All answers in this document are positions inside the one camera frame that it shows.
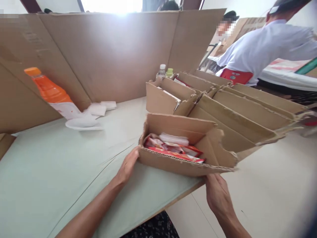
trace orange bottle cap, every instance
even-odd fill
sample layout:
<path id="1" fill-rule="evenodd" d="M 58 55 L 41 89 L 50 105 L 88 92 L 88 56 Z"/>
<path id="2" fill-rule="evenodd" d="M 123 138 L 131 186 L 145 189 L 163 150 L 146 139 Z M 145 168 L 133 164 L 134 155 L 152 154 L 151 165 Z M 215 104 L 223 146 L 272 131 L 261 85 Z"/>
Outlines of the orange bottle cap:
<path id="1" fill-rule="evenodd" d="M 31 77 L 41 74 L 41 71 L 37 67 L 27 68 L 24 72 Z"/>

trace black hair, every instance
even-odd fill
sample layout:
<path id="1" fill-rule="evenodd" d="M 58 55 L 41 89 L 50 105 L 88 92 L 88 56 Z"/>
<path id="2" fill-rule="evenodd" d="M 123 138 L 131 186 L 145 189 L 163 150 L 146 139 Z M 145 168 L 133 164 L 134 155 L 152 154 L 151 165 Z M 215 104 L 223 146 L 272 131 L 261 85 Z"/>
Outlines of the black hair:
<path id="1" fill-rule="evenodd" d="M 239 19 L 239 16 L 237 16 L 237 13 L 235 11 L 227 12 L 224 17 L 222 18 L 222 21 L 229 21 L 233 22 Z"/>
<path id="2" fill-rule="evenodd" d="M 179 10 L 179 6 L 174 0 L 167 1 L 166 3 L 164 3 L 164 5 L 161 8 L 161 11 L 178 11 L 178 10 Z"/>
<path id="3" fill-rule="evenodd" d="M 269 14 L 284 13 L 304 7 L 311 0 L 277 0 Z"/>
<path id="4" fill-rule="evenodd" d="M 46 14 L 49 14 L 49 13 L 51 13 L 52 11 L 51 11 L 50 9 L 48 9 L 48 8 L 45 8 L 45 9 L 44 9 L 44 12 L 45 12 Z"/>

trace bottle label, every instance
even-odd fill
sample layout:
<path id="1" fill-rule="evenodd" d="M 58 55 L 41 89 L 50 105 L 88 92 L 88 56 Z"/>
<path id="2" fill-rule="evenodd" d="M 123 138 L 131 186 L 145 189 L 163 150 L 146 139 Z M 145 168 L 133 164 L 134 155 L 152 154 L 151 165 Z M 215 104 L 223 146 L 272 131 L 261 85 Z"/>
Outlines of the bottle label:
<path id="1" fill-rule="evenodd" d="M 81 111 L 73 102 L 50 103 L 50 105 L 67 120 L 81 117 Z"/>

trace human arm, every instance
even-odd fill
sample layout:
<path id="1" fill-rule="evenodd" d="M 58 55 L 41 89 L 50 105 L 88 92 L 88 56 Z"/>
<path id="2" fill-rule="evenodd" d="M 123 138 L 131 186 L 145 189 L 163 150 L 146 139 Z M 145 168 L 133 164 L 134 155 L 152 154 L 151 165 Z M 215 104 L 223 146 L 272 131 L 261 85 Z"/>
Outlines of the human arm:
<path id="1" fill-rule="evenodd" d="M 207 203 L 226 238 L 251 238 L 236 216 L 226 181 L 219 174 L 206 176 Z"/>
<path id="2" fill-rule="evenodd" d="M 315 57 L 317 57 L 317 35 L 313 32 L 310 32 L 299 46 L 284 52 L 281 56 L 282 59 L 290 61 L 311 60 Z"/>
<path id="3" fill-rule="evenodd" d="M 92 237 L 112 202 L 131 177 L 138 157 L 138 147 L 135 147 L 125 157 L 110 183 L 59 232 L 56 238 Z"/>

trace white wall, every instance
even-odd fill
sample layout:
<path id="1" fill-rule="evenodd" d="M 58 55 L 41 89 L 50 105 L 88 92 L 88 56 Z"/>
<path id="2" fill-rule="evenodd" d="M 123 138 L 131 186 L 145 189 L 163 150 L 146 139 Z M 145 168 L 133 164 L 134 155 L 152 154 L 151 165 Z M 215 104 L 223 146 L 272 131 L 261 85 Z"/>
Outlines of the white wall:
<path id="1" fill-rule="evenodd" d="M 48 8 L 55 13 L 81 12 L 77 0 L 36 0 L 36 1 L 42 11 L 44 11 L 45 8 Z"/>
<path id="2" fill-rule="evenodd" d="M 264 17 L 275 2 L 276 0 L 205 0 L 202 9 L 227 8 L 227 11 L 235 10 L 241 18 Z M 289 21 L 289 24 L 310 26 L 317 31 L 317 0 L 308 3 Z"/>
<path id="3" fill-rule="evenodd" d="M 20 0 L 1 0 L 0 14 L 24 14 L 27 13 Z"/>

